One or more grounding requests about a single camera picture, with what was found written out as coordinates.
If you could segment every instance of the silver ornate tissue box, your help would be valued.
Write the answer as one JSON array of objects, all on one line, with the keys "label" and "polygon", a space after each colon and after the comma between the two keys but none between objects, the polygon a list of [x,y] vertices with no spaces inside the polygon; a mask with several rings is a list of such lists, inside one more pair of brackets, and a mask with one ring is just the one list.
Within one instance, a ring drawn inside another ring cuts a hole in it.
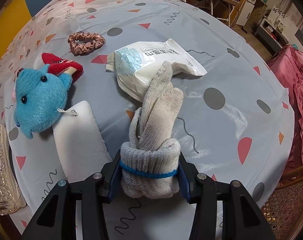
[{"label": "silver ornate tissue box", "polygon": [[26,206],[9,161],[6,128],[0,124],[0,215],[12,214]]}]

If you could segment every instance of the small refrigerator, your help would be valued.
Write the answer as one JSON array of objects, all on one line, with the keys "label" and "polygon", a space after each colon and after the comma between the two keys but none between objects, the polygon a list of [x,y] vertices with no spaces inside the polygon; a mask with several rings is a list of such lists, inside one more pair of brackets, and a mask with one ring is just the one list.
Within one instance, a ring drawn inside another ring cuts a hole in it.
[{"label": "small refrigerator", "polygon": [[247,0],[241,13],[239,14],[237,23],[238,25],[244,26],[250,17],[251,12],[254,9],[256,0]]}]

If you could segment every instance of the metal screw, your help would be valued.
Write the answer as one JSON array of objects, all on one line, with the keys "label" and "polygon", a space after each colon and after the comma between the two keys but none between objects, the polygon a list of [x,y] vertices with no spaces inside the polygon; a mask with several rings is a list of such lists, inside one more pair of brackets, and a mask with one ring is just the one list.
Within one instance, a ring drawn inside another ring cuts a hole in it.
[{"label": "metal screw", "polygon": [[95,173],[95,174],[93,175],[93,178],[94,178],[94,179],[101,179],[101,177],[102,177],[102,174],[99,173],[99,172],[97,172],[97,173]]},{"label": "metal screw", "polygon": [[234,187],[240,187],[240,186],[241,186],[241,183],[240,183],[238,180],[234,180],[234,181],[232,182],[232,185],[233,185]]},{"label": "metal screw", "polygon": [[198,173],[197,174],[197,178],[199,178],[199,179],[206,179],[206,174],[204,174],[204,173]]},{"label": "metal screw", "polygon": [[65,181],[64,179],[62,179],[58,182],[59,187],[64,187],[66,184],[67,184],[67,181]]}]

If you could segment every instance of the pink fabric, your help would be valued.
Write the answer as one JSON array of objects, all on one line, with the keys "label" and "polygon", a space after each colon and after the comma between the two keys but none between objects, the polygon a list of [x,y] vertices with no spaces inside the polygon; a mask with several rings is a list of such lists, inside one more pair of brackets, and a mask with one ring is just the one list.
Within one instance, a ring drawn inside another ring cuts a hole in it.
[{"label": "pink fabric", "polygon": [[268,63],[283,87],[295,113],[293,145],[284,173],[303,165],[303,52],[291,45]]}]

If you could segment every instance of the curtain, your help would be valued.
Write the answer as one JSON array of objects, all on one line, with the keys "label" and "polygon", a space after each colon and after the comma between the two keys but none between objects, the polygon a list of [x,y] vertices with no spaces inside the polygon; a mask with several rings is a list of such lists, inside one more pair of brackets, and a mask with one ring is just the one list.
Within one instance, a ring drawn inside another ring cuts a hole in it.
[{"label": "curtain", "polygon": [[303,17],[293,2],[291,2],[285,14],[303,32]]}]

